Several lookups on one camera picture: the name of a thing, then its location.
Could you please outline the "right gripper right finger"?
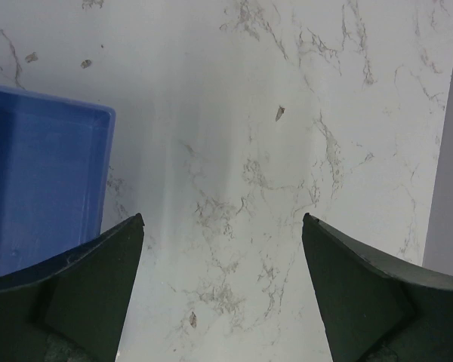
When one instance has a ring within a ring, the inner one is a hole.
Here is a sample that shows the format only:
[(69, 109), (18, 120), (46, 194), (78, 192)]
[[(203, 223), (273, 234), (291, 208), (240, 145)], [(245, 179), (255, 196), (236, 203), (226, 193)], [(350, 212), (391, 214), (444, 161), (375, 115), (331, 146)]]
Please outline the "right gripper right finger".
[(453, 361), (453, 276), (305, 214), (302, 241), (334, 361)]

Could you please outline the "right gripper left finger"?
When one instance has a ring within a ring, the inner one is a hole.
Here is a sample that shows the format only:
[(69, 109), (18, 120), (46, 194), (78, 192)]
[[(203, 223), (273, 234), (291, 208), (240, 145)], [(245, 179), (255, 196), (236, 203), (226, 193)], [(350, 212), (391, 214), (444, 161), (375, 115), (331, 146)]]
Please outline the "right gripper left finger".
[(114, 361), (143, 248), (136, 214), (0, 277), (0, 361)]

